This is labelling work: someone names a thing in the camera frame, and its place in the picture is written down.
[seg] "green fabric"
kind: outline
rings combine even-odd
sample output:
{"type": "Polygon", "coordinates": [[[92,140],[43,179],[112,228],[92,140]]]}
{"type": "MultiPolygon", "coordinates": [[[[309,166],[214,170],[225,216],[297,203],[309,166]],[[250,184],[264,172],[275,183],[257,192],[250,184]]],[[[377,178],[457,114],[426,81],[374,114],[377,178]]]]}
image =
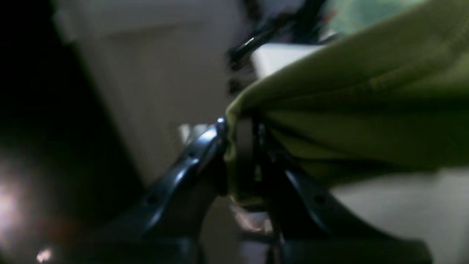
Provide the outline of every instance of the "green fabric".
{"type": "Polygon", "coordinates": [[[468,164],[468,45],[469,1],[429,0],[256,82],[226,111],[232,198],[251,202],[234,184],[234,143],[252,111],[329,186],[468,164]]]}

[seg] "green cloth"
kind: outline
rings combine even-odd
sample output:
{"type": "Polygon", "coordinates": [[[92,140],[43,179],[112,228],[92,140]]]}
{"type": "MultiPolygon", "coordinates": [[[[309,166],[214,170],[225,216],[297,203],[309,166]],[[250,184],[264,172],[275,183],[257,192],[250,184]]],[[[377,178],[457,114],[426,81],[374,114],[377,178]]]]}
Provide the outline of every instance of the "green cloth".
{"type": "Polygon", "coordinates": [[[469,163],[469,1],[429,0],[262,79],[228,107],[260,113],[299,164],[328,186],[386,171],[469,163]]]}

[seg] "black metal frame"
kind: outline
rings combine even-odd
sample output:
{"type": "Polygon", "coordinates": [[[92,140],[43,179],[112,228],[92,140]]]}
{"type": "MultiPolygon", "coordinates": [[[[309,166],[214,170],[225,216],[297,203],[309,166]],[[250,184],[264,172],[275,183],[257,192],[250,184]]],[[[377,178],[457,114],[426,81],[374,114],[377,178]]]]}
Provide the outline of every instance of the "black metal frame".
{"type": "MultiPolygon", "coordinates": [[[[419,241],[393,238],[364,223],[309,177],[262,124],[254,145],[263,177],[259,192],[276,237],[275,263],[429,264],[419,241]]],[[[186,148],[178,161],[133,208],[76,245],[49,248],[47,263],[201,264],[204,215],[227,194],[220,119],[186,148]]]]}

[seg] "dark floor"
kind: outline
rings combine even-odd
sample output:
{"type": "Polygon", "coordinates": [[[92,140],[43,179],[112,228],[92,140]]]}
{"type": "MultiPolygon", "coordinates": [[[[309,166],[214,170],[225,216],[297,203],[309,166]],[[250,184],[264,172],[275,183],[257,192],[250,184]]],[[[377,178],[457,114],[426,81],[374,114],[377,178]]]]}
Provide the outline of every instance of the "dark floor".
{"type": "Polygon", "coordinates": [[[0,252],[23,262],[44,241],[102,225],[143,187],[78,56],[59,41],[49,2],[5,5],[0,252]]]}

